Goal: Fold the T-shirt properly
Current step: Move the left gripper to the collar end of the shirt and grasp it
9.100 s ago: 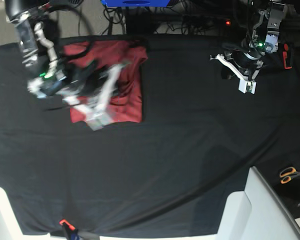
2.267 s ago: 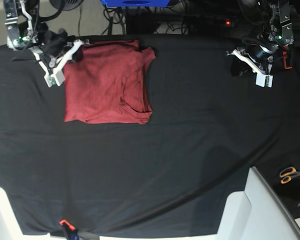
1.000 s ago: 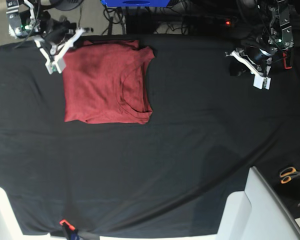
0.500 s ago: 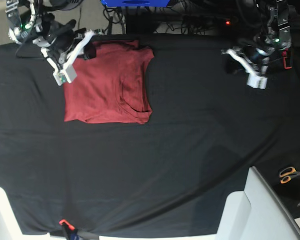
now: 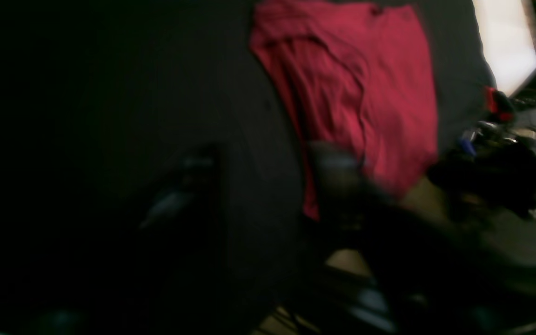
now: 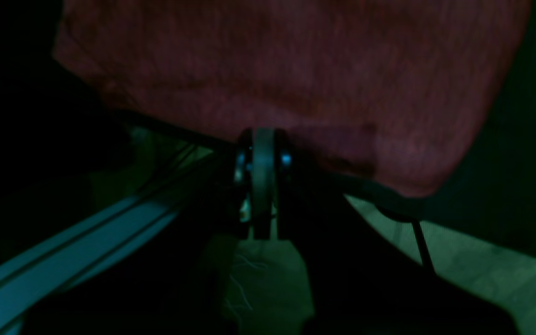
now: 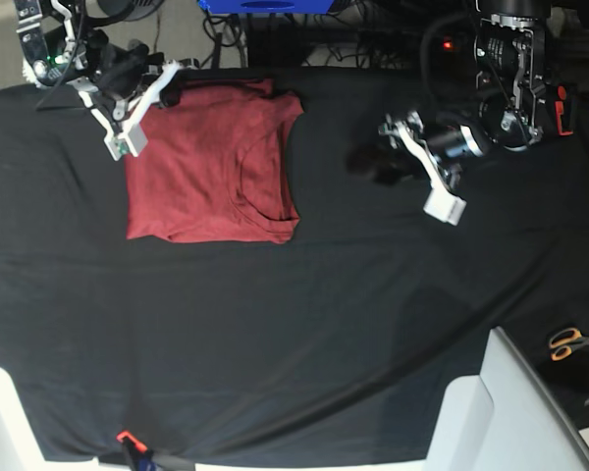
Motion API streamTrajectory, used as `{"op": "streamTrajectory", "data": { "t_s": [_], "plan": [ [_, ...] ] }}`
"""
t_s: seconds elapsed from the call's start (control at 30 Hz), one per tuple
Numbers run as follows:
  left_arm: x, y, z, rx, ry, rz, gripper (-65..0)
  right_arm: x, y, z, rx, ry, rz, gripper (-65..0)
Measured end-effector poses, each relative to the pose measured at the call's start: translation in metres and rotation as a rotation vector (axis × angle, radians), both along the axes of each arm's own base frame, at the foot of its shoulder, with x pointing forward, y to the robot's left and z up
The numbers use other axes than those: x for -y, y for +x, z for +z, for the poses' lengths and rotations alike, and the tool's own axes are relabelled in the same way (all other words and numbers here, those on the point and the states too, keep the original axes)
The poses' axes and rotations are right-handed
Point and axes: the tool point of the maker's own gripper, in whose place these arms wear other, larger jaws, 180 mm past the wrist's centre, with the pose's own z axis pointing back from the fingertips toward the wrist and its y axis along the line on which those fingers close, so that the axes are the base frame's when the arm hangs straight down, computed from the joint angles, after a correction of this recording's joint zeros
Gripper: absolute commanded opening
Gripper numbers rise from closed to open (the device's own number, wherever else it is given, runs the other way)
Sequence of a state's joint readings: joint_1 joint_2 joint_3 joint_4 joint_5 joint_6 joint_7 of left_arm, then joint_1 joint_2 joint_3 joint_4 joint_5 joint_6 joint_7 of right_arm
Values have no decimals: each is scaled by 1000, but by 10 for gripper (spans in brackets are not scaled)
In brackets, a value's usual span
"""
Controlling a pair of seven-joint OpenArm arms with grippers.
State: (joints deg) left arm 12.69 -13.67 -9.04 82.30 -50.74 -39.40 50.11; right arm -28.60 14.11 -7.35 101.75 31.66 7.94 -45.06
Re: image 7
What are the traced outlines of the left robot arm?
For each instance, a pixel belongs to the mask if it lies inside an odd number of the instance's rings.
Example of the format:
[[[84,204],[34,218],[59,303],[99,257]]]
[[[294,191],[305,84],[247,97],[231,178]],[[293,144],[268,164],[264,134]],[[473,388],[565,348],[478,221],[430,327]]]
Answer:
[[[379,134],[389,140],[359,146],[346,159],[349,174],[392,185],[424,179],[426,167],[410,156],[399,138],[406,126],[428,153],[444,187],[457,187],[462,165],[504,148],[525,151],[540,142],[549,126],[545,99],[548,1],[477,1],[429,25],[419,45],[425,101],[403,118],[389,116]],[[433,78],[432,45],[449,26],[467,23],[474,33],[475,92],[454,100]]]

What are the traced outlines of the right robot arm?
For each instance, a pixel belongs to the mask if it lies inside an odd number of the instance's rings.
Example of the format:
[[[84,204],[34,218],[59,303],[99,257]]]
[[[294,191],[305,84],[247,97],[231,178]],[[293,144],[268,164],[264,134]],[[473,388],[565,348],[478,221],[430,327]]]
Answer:
[[[16,1],[17,35],[23,76],[44,91],[37,110],[50,110],[50,97],[62,85],[84,93],[85,107],[121,122],[155,77],[164,55],[139,40],[125,48],[110,42],[103,28],[142,20],[161,1],[100,1],[104,15],[91,16],[84,1]]]

